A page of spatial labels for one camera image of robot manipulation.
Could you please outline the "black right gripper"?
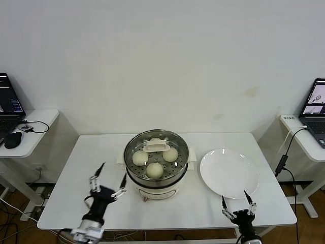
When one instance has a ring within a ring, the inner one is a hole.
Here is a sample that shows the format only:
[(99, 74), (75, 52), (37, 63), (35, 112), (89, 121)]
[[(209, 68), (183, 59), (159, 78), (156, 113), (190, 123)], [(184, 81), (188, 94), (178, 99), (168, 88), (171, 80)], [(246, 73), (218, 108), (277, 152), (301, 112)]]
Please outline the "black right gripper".
[(256, 234), (255, 228), (252, 225), (255, 219), (256, 202), (252, 200), (246, 191), (244, 193), (249, 203), (248, 210), (243, 209), (231, 213), (228, 211), (224, 196), (222, 196), (222, 213), (239, 228), (240, 236), (236, 243), (262, 243), (261, 237)]

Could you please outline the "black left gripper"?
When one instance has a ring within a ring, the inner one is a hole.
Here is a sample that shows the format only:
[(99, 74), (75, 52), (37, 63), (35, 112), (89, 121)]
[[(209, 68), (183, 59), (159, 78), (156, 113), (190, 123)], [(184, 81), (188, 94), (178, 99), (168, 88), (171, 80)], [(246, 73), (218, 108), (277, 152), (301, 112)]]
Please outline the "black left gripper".
[(115, 202), (124, 193), (127, 192), (125, 189), (127, 174), (124, 175), (122, 182), (120, 184), (119, 190), (115, 192), (113, 189), (100, 186), (99, 175), (104, 167), (105, 163), (96, 170), (95, 174), (89, 178), (90, 185), (90, 195), (85, 197), (84, 200), (93, 198), (92, 205), (83, 217), (82, 220), (90, 220), (104, 225), (104, 215), (106, 208), (109, 204)]

